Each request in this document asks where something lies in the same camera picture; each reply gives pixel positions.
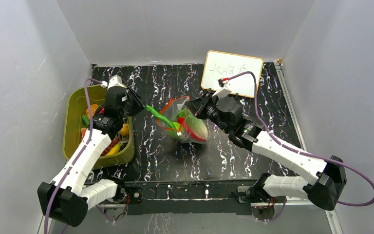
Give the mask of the green lettuce head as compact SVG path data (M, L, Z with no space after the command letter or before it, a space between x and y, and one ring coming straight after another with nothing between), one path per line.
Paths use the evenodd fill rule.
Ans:
M181 110L177 116L184 117L186 119L186 125L183 127L183 132L181 133L183 138L197 143L205 143L208 137L208 130L206 125L201 119L196 118L189 109Z

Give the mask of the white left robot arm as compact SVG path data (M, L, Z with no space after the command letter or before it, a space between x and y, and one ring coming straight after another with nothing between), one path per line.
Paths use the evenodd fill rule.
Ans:
M84 187L84 183L104 150L122 129L124 119L144 110L145 101L130 87L108 88L104 104L90 111L90 125L83 140L63 169L51 182L42 182L37 195L45 225L53 219L72 227L82 223L87 212L111 199L122 202L124 187L108 179Z

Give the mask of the light green round fruit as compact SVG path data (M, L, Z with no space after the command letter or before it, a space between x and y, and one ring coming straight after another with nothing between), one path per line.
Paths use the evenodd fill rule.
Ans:
M177 131L177 132L183 132L183 126L180 124L180 123L178 123L178 122L173 122L173 125L174 125L174 129L175 129L175 131Z

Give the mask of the green chili pepper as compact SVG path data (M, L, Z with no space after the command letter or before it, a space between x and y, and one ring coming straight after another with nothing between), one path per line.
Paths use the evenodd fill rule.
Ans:
M163 128L176 130L174 123L170 119L168 119L166 116L162 115L157 110L155 110L152 106L146 105L145 110L150 112L156 118L157 124L162 123Z

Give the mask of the clear zip top bag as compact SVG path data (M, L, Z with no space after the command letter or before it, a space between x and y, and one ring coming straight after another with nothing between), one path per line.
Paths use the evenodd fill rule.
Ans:
M208 138L207 126L187 108L188 101L189 96L172 98L159 111L161 118L157 117L156 123L180 143L204 144Z

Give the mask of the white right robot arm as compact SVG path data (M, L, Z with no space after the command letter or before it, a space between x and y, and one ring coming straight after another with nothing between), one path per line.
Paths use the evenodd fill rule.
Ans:
M297 176L276 176L264 173L255 185L240 192L241 200L267 202L278 196L308 199L317 207L332 211L346 185L342 160L336 156L331 163L304 155L304 151L291 151L284 141L274 141L268 132L251 119L243 116L242 105L233 97L212 98L206 94L187 101L188 110L198 119L209 119L228 135L240 148L270 158L297 173Z

